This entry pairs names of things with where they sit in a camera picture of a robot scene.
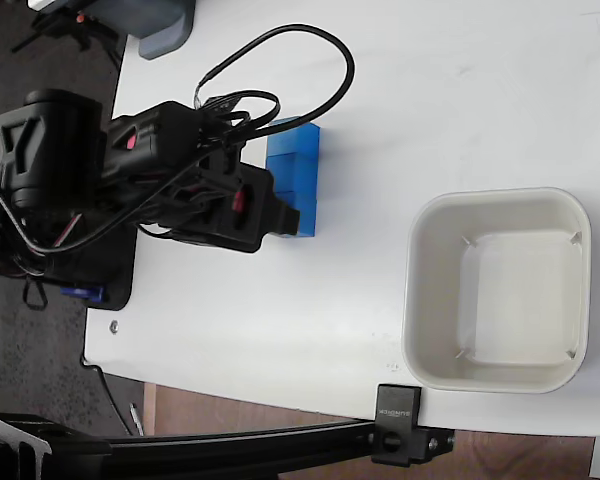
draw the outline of table surface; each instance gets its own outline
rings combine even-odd
[[[270,236],[254,255],[141,236],[127,307],[89,311],[88,360],[201,393],[373,418],[379,383],[418,384],[401,339],[417,212],[448,192],[560,187],[583,203],[593,230],[582,368],[545,395],[426,390],[420,423],[600,435],[600,1],[200,0],[196,15],[189,41],[165,57],[143,60],[129,40],[114,116],[171,99],[191,105],[204,73],[272,27],[329,30],[353,51],[357,73],[316,122],[317,234]],[[298,115],[343,72],[324,41],[287,34],[202,97],[268,90],[282,116]],[[264,158],[264,140],[243,155]]]

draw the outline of blue block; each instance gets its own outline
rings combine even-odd
[[[295,192],[315,197],[318,193],[318,159],[301,153],[267,157],[266,168],[275,179],[273,191]]]
[[[266,168],[273,174],[273,190],[278,198],[300,211],[298,237],[313,237],[316,233],[319,150],[320,128],[311,123],[267,140]]]
[[[302,195],[295,192],[277,193],[280,200],[284,200],[290,207],[300,211],[300,224],[298,237],[315,237],[316,213],[318,202],[314,195]]]
[[[276,125],[292,120],[283,118],[272,123]],[[309,160],[318,161],[320,153],[320,127],[307,123],[287,132],[276,133],[267,139],[267,157],[299,153]]]

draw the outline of black cable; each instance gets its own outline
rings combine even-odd
[[[86,359],[84,358],[84,353],[80,356],[80,366],[82,368],[84,368],[85,370],[92,370],[92,371],[95,371],[98,373],[98,377],[100,378],[100,383],[102,384],[102,388],[104,389],[104,392],[107,394],[109,404],[113,408],[113,411],[115,412],[116,417],[118,417],[118,420],[120,420],[120,423],[122,424],[122,427],[124,428],[125,432],[127,432],[127,435],[133,436],[133,432],[129,428],[127,421],[122,416],[122,412],[120,411],[118,404],[116,403],[115,399],[113,398],[113,394],[111,393],[111,389],[109,388],[109,384],[107,383],[107,378],[104,376],[104,372],[102,371],[102,368],[100,368],[99,365],[90,365],[90,364],[86,363]]]
[[[133,431],[131,430],[131,428],[129,428],[129,424],[126,422],[126,420],[124,419],[124,416],[122,415],[122,412],[120,411],[120,408],[118,407],[118,404],[116,403],[115,398],[113,398],[113,394],[111,393],[111,389],[109,388],[109,384],[107,383],[107,378],[104,376],[104,372],[102,371],[102,368],[100,368],[99,365],[95,365],[95,364],[89,364],[87,363],[87,359],[84,355],[85,353],[85,348],[86,348],[86,341],[87,341],[87,323],[85,320],[85,325],[84,325],[84,336],[83,336],[84,340],[82,343],[82,352],[80,353],[80,367],[83,368],[84,370],[91,370],[91,371],[95,371],[98,374],[98,378],[100,379],[100,384],[102,385],[102,388],[104,389],[104,393],[107,395],[107,399],[109,400],[109,404],[111,405],[111,408],[113,408],[113,411],[116,414],[116,417],[118,417],[118,420],[120,420],[120,424],[122,425],[122,427],[124,428],[125,432],[127,432],[127,435],[131,435],[133,436]]]
[[[342,55],[344,56],[346,66],[347,66],[347,71],[345,73],[344,80],[342,81],[342,85],[340,85],[340,88],[338,88],[336,93],[334,93],[333,96],[329,100],[327,100],[325,103],[320,105],[315,110],[312,110],[309,113],[306,113],[300,117],[294,118],[293,120],[289,120],[284,123],[280,123],[277,125],[270,125],[268,127],[259,128],[259,129],[252,129],[250,131],[245,131],[240,134],[237,134],[235,137],[231,136],[230,138],[234,142],[253,140],[254,138],[266,137],[268,135],[273,135],[275,133],[286,132],[287,130],[291,130],[293,128],[300,127],[300,126],[304,125],[305,123],[309,123],[310,121],[315,120],[319,116],[321,116],[324,113],[331,110],[331,108],[333,108],[333,106],[335,106],[342,99],[342,97],[344,97],[344,95],[349,90],[349,87],[351,87],[351,84],[353,83],[353,77],[355,74],[355,61],[353,59],[353,55],[351,54],[351,51],[347,48],[347,46],[339,38],[330,34],[329,32],[326,32],[317,27],[313,27],[311,25],[304,25],[301,23],[283,25],[281,27],[277,27],[272,30],[269,30],[268,32],[255,38],[254,40],[249,42],[247,45],[242,47],[240,50],[235,52],[233,55],[230,55],[226,60],[224,60],[223,62],[221,62],[218,65],[216,65],[215,67],[213,67],[204,77],[202,77],[202,80],[200,80],[200,83],[196,87],[196,91],[195,91],[195,103],[196,103],[195,106],[196,106],[196,108],[201,107],[200,100],[199,100],[199,93],[200,93],[200,89],[207,82],[209,82],[210,80],[215,78],[220,72],[222,72],[224,69],[226,69],[229,65],[233,64],[236,60],[240,59],[241,57],[243,57],[244,55],[249,53],[251,50],[253,50],[258,45],[269,40],[270,38],[275,37],[276,35],[280,35],[281,33],[286,33],[286,32],[311,33],[313,35],[316,35],[316,36],[328,41],[332,45],[334,45],[340,51],[340,53],[342,53]]]
[[[87,245],[90,245],[91,243],[104,237],[107,233],[109,233],[111,230],[116,228],[118,225],[122,224],[125,220],[127,220],[134,213],[136,213],[136,211],[138,211],[140,208],[142,208],[142,206],[144,206],[147,202],[149,202],[151,199],[153,199],[154,197],[159,195],[160,192],[162,192],[162,190],[164,190],[166,187],[171,185],[173,182],[177,181],[180,177],[182,177],[185,173],[187,173],[189,171],[189,169],[191,169],[192,167],[194,167],[195,165],[200,163],[201,160],[203,160],[205,157],[207,157],[208,155],[213,153],[215,150],[218,150],[219,148],[221,148],[221,147],[213,146],[213,147],[201,148],[200,150],[195,152],[192,160],[187,161],[179,169],[175,170],[170,175],[165,177],[156,186],[154,186],[151,190],[149,190],[148,193],[138,196],[138,198],[136,200],[134,200],[129,205],[127,205],[125,208],[120,210],[120,212],[118,212],[116,215],[111,217],[107,222],[103,223],[95,230],[89,232],[84,237],[82,237],[78,240],[75,240],[71,243],[66,243],[66,244],[58,246],[58,247],[41,247],[36,242],[31,240],[31,238],[29,238],[27,233],[24,231],[24,227],[22,226],[20,221],[17,219],[15,213],[11,209],[11,206],[9,205],[7,200],[2,195],[1,191],[0,191],[0,206],[2,207],[4,212],[9,217],[9,220],[11,220],[11,223],[13,224],[14,228],[18,232],[18,235],[20,235],[20,237],[22,238],[24,243],[27,245],[27,247],[29,247],[29,249],[31,249],[33,252],[37,252],[37,253],[43,254],[43,255],[67,253],[72,250],[76,250],[78,248],[84,248]]]
[[[345,61],[346,61],[346,67],[347,67],[346,73],[345,73],[345,78],[344,78],[342,84],[340,85],[340,87],[338,88],[338,90],[334,93],[334,95],[329,100],[327,100],[325,103],[323,103],[318,108],[312,110],[311,112],[306,113],[305,115],[302,115],[300,117],[297,117],[293,120],[289,120],[284,123],[280,123],[277,125],[270,125],[267,127],[264,127],[264,125],[266,125],[267,123],[272,121],[280,111],[280,102],[279,102],[278,98],[275,95],[268,93],[268,92],[262,92],[259,90],[236,92],[233,94],[225,95],[218,99],[214,99],[214,101],[210,105],[206,105],[205,107],[200,106],[199,92],[203,85],[205,85],[207,82],[209,82],[210,80],[215,78],[225,68],[227,68],[229,65],[233,64],[235,61],[237,61],[238,59],[240,59],[241,57],[246,55],[248,52],[253,50],[258,45],[262,44],[263,42],[265,42],[266,40],[268,40],[272,37],[275,37],[276,35],[279,35],[281,33],[286,33],[286,32],[305,32],[305,33],[311,33],[313,35],[316,35],[324,40],[327,40],[329,43],[334,45],[344,56]],[[195,106],[196,106],[196,108],[211,108],[211,107],[219,106],[221,104],[221,102],[234,101],[234,100],[239,101],[242,98],[254,97],[254,98],[265,98],[267,100],[273,101],[275,104],[273,109],[270,110],[267,114],[263,115],[262,117],[256,118],[254,120],[247,121],[246,117],[243,116],[243,121],[241,121],[237,126],[232,128],[228,133],[226,133],[226,137],[223,138],[222,142],[218,142],[212,146],[207,146],[207,147],[201,148],[197,152],[194,152],[193,160],[183,164],[179,169],[175,170],[173,173],[171,173],[170,175],[165,177],[154,188],[152,188],[148,193],[146,193],[144,195],[139,195],[135,201],[131,202],[128,206],[123,208],[120,212],[115,214],[107,222],[100,225],[95,230],[89,232],[84,237],[82,237],[78,240],[75,240],[71,243],[67,243],[67,244],[64,244],[61,246],[57,246],[57,247],[42,247],[42,246],[38,245],[35,241],[33,241],[27,235],[24,227],[22,226],[22,224],[16,217],[9,202],[7,202],[4,195],[2,194],[1,190],[0,190],[0,206],[2,207],[4,212],[9,217],[9,220],[13,224],[18,235],[22,238],[24,243],[27,245],[27,247],[33,253],[37,253],[39,255],[51,255],[51,254],[59,254],[59,253],[68,253],[73,250],[77,250],[79,248],[84,248],[87,245],[104,237],[111,230],[113,230],[114,228],[116,228],[117,226],[119,226],[120,224],[125,222],[126,220],[128,220],[131,216],[133,216],[135,213],[137,213],[147,202],[149,202],[154,197],[159,195],[160,192],[164,188],[166,188],[171,183],[175,182],[180,177],[182,177],[187,171],[189,171],[190,168],[197,165],[206,156],[210,155],[211,153],[213,153],[216,150],[221,149],[222,145],[237,144],[237,143],[245,142],[245,141],[252,140],[255,138],[265,137],[267,135],[272,135],[275,133],[280,133],[280,132],[284,132],[287,130],[291,130],[293,128],[304,125],[305,123],[308,123],[308,122],[316,119],[317,117],[321,116],[322,114],[326,113],[334,105],[336,105],[342,99],[342,97],[346,94],[346,92],[349,90],[349,88],[351,87],[351,84],[353,82],[354,72],[355,72],[355,62],[353,59],[353,55],[351,54],[351,52],[349,51],[347,46],[342,41],[340,41],[337,37],[335,37],[334,35],[326,32],[320,28],[313,27],[310,25],[304,25],[304,24],[291,24],[291,25],[284,25],[281,27],[274,28],[274,29],[264,33],[263,35],[260,35],[258,38],[254,39],[253,41],[249,42],[247,45],[242,47],[236,53],[229,56],[226,60],[224,60],[223,62],[218,64],[216,67],[211,69],[211,71],[209,71],[202,78],[202,80],[198,84],[196,91],[195,91],[195,103],[196,103]]]
[[[167,231],[167,232],[163,232],[163,233],[154,233],[151,230],[147,230],[146,228],[144,228],[144,226],[137,224],[136,228],[138,230],[140,230],[142,233],[144,233],[145,235],[148,235],[150,237],[153,238],[159,238],[161,240],[169,240],[169,235],[171,234],[171,230]]]

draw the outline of white plastic container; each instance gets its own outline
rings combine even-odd
[[[580,367],[591,226],[555,188],[443,195],[409,240],[404,356],[423,385],[546,393]]]

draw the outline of wire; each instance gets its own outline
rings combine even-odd
[[[324,113],[331,110],[331,108],[333,108],[340,100],[342,100],[342,97],[344,97],[344,95],[347,93],[347,91],[351,87],[351,84],[353,83],[353,77],[355,74],[355,61],[353,59],[353,55],[351,54],[351,51],[347,48],[347,46],[336,36],[330,34],[329,32],[326,32],[318,27],[313,27],[311,25],[304,25],[301,23],[295,23],[295,24],[290,24],[290,25],[283,25],[281,27],[277,27],[272,30],[269,30],[268,32],[260,35],[259,37],[255,38],[254,40],[252,40],[251,42],[246,44],[244,47],[242,47],[240,50],[235,52],[233,55],[230,55],[223,62],[221,62],[218,65],[216,65],[215,67],[213,67],[204,77],[202,77],[202,80],[200,80],[200,83],[196,87],[195,94],[194,94],[194,107],[202,108],[202,106],[200,104],[200,90],[207,82],[209,82],[210,80],[215,78],[220,72],[222,72],[224,69],[226,69],[229,65],[233,64],[236,60],[242,58],[244,55],[249,53],[251,50],[253,50],[257,46],[259,46],[260,44],[264,43],[265,41],[269,40],[270,38],[275,37],[276,35],[280,35],[281,33],[287,33],[287,32],[311,33],[313,35],[316,35],[316,36],[328,41],[333,46],[335,46],[340,51],[340,53],[342,53],[342,55],[344,56],[345,62],[346,62],[347,70],[345,73],[344,80],[342,81],[340,88],[338,88],[338,90],[333,94],[333,96],[329,100],[327,100],[325,103],[320,105],[318,108],[316,108],[315,110],[312,110],[309,113],[306,113],[300,117],[297,117],[293,120],[289,120],[284,123],[279,123],[277,125],[270,125],[265,128],[251,129],[248,132],[243,132],[239,135],[236,135],[235,137],[231,137],[231,139],[234,142],[247,141],[247,140],[253,140],[254,138],[266,137],[268,135],[285,132],[287,130],[291,130],[292,128],[297,128],[301,125],[304,125],[305,123],[309,123],[310,121],[315,120],[319,116],[321,116]]]
[[[147,230],[140,224],[137,224],[136,228],[138,230],[140,230],[142,233],[144,233],[145,235],[148,235],[153,238],[159,238],[161,240],[169,240],[169,235],[171,234],[171,230],[168,230],[168,231],[162,232],[162,233],[154,233],[151,230]]]
[[[84,352],[82,352],[82,354],[80,355],[80,366],[82,368],[84,368],[85,370],[92,370],[92,371],[95,371],[98,373],[98,378],[100,379],[100,383],[102,385],[102,388],[104,389],[104,393],[107,395],[109,404],[113,408],[113,411],[115,412],[116,417],[118,417],[118,420],[120,420],[120,423],[122,424],[122,427],[124,428],[125,432],[127,432],[127,435],[133,436],[133,432],[129,428],[127,421],[122,416],[122,412],[120,411],[120,408],[118,407],[118,404],[116,403],[116,400],[113,398],[113,394],[111,393],[111,389],[109,388],[109,384],[107,383],[107,378],[104,376],[104,372],[102,371],[102,368],[100,368],[99,365],[91,365],[86,362],[87,362],[87,360],[86,360],[86,358],[84,358]]]
[[[204,147],[204,148],[199,149],[193,156],[192,160],[186,162],[184,165],[182,165],[177,170],[174,170],[170,175],[165,177],[156,186],[154,186],[151,190],[149,190],[149,192],[145,193],[144,195],[138,196],[138,198],[136,200],[132,201],[129,205],[127,205],[125,208],[120,210],[116,215],[111,217],[107,222],[103,223],[95,230],[86,234],[84,237],[82,237],[78,240],[75,240],[71,243],[68,243],[66,245],[61,245],[61,246],[57,246],[57,247],[41,247],[35,241],[33,241],[31,238],[29,238],[27,233],[24,231],[24,227],[22,226],[22,224],[16,217],[15,213],[11,209],[9,203],[7,202],[7,200],[5,199],[5,197],[1,191],[0,191],[0,206],[2,207],[4,212],[7,214],[7,217],[9,217],[9,220],[11,220],[11,223],[13,224],[14,228],[18,232],[18,235],[20,235],[20,238],[22,238],[22,240],[27,245],[27,247],[29,247],[30,250],[32,250],[35,253],[44,254],[44,255],[68,253],[70,251],[73,251],[73,250],[76,250],[79,248],[84,248],[87,245],[90,245],[91,243],[104,237],[107,233],[109,233],[111,230],[115,229],[118,225],[122,224],[125,220],[127,220],[134,213],[136,213],[136,211],[138,211],[140,208],[142,208],[147,202],[149,202],[151,199],[153,199],[154,197],[159,195],[160,192],[162,192],[162,190],[164,190],[166,187],[168,187],[173,182],[175,182],[180,177],[182,177],[192,167],[194,167],[195,165],[200,163],[201,160],[203,160],[205,157],[207,157],[214,151],[219,150],[220,148],[221,147],[218,145],[213,145],[213,146]]]
[[[215,78],[218,74],[220,74],[223,70],[225,70],[228,66],[236,62],[238,59],[242,58],[244,55],[249,53],[251,50],[261,45],[263,42],[273,38],[277,35],[286,32],[304,32],[310,33],[312,35],[316,35],[332,45],[334,45],[340,53],[342,53],[345,62],[346,62],[346,73],[342,84],[338,88],[338,90],[329,98],[325,103],[317,107],[316,109],[306,113],[300,117],[297,117],[293,120],[289,120],[283,123],[279,123],[277,125],[269,125],[270,123],[280,112],[280,101],[278,97],[273,95],[272,93],[262,92],[259,90],[245,90],[241,92],[231,93],[222,97],[214,98],[211,100],[208,105],[202,106],[200,104],[200,89],[213,78]],[[149,201],[151,201],[154,197],[159,195],[166,187],[171,185],[173,182],[177,181],[181,178],[186,172],[188,172],[192,167],[198,165],[205,157],[214,153],[215,151],[221,150],[222,148],[230,145],[235,145],[239,143],[246,142],[248,140],[252,140],[255,138],[265,137],[268,135],[281,133],[287,130],[291,130],[293,128],[299,127],[308,123],[319,116],[323,115],[327,111],[329,111],[333,106],[335,106],[344,95],[347,93],[351,84],[353,83],[353,77],[355,73],[355,62],[353,59],[353,55],[347,48],[347,46],[339,40],[334,35],[326,32],[320,28],[313,27],[310,25],[304,24],[290,24],[283,25],[281,27],[274,28],[259,37],[255,38],[247,45],[242,47],[240,50],[235,52],[233,55],[230,55],[227,59],[225,59],[220,64],[216,65],[212,68],[200,81],[195,90],[194,96],[194,105],[197,109],[203,109],[205,111],[211,110],[213,108],[221,108],[227,102],[239,102],[243,98],[264,98],[274,102],[274,107],[265,115],[250,120],[248,119],[248,114],[245,112],[240,113],[237,118],[241,119],[241,121],[232,126],[227,132],[223,133],[223,138],[218,139],[218,141],[212,142],[209,145],[199,148],[196,152],[193,152],[193,158],[184,164],[180,165],[178,169],[174,170],[171,174],[162,179],[159,183],[157,183],[151,190],[146,192],[143,195],[139,195],[134,201],[120,210],[118,213],[113,215],[109,220],[105,223],[94,229],[93,231],[87,233],[83,237],[74,240],[73,242],[65,244],[64,241],[66,238],[59,238],[56,240],[56,244],[51,247],[44,247],[38,245],[34,240],[32,240],[26,233],[24,226],[21,221],[17,218],[13,209],[11,208],[10,203],[6,200],[3,192],[0,189],[0,206],[2,210],[6,213],[7,217],[13,224],[16,232],[22,239],[22,241],[26,244],[26,246],[35,254],[44,256],[44,255],[52,255],[52,254],[60,254],[60,253],[68,253],[79,248],[84,248],[93,242],[101,239],[105,235],[107,235],[110,231],[124,223],[126,220],[131,218],[134,214],[139,212],[142,207]],[[218,114],[218,118],[222,118],[223,114]]]
[[[73,217],[71,219],[71,221],[65,227],[65,229],[62,231],[62,233],[60,234],[58,239],[55,242],[53,242],[54,247],[59,247],[60,245],[62,245],[64,243],[64,241],[67,239],[67,237],[69,235],[71,235],[71,232],[73,231],[73,229],[78,224],[78,222],[80,221],[81,218],[82,218],[82,214],[79,213],[78,215],[76,215],[75,217]]]

